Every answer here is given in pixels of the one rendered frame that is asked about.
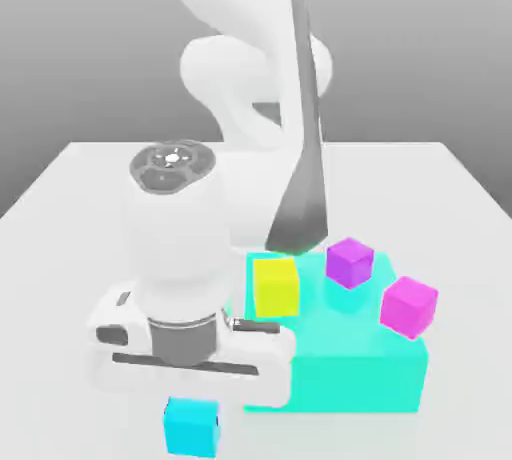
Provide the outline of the small purple cube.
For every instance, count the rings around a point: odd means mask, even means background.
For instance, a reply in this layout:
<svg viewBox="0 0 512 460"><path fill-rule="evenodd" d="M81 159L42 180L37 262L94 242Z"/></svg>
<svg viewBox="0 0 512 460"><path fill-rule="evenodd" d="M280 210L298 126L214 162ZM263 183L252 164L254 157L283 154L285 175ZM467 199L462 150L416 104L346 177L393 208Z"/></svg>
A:
<svg viewBox="0 0 512 460"><path fill-rule="evenodd" d="M354 238L345 238L327 248L326 276L352 290L372 276L375 251Z"/></svg>

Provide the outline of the large turquoise box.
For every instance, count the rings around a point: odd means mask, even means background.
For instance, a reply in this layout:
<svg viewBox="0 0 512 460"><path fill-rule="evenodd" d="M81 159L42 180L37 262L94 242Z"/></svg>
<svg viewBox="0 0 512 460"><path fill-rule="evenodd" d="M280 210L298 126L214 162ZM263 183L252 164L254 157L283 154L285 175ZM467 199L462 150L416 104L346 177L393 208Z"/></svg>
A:
<svg viewBox="0 0 512 460"><path fill-rule="evenodd" d="M299 314L277 320L296 338L291 396L282 412L417 412L429 355L423 340L379 322L382 294L397 278L389 257L376 253L371 278L353 290L326 277L323 252L295 263Z"/></svg>

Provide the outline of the small magenta cube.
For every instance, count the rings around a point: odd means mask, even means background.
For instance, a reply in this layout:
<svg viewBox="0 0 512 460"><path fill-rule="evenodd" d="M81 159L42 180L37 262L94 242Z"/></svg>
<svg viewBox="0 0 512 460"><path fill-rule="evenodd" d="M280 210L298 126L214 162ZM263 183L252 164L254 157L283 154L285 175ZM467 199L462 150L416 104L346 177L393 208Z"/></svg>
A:
<svg viewBox="0 0 512 460"><path fill-rule="evenodd" d="M433 321L439 291L402 276L385 289L379 322L409 340L418 339Z"/></svg>

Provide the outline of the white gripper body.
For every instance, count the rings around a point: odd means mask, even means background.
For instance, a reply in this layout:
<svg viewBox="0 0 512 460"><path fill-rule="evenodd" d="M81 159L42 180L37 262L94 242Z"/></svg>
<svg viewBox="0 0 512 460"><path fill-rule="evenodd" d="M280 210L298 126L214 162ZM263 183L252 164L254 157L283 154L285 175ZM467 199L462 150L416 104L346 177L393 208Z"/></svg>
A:
<svg viewBox="0 0 512 460"><path fill-rule="evenodd" d="M275 344L255 344L250 351L225 347L178 367L149 353L91 347L85 373L105 392L282 407L290 398L291 357Z"/></svg>

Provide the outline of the small yellow cube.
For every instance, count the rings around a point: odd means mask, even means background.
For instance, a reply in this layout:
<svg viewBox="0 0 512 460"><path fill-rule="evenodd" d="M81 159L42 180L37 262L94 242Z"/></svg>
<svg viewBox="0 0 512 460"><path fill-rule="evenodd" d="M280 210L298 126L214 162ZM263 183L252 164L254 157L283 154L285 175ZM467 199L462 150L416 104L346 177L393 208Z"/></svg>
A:
<svg viewBox="0 0 512 460"><path fill-rule="evenodd" d="M253 299L258 318L295 317L300 307L300 280L293 258L253 262Z"/></svg>

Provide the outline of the small cyan cube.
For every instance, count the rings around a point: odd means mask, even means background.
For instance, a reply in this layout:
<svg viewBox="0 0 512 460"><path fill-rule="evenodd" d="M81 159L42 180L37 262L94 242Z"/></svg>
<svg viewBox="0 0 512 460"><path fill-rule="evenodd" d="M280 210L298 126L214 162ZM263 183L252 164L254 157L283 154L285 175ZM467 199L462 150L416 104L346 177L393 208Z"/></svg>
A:
<svg viewBox="0 0 512 460"><path fill-rule="evenodd" d="M217 402L170 398L163 415L163 427L170 454L216 457L220 439Z"/></svg>

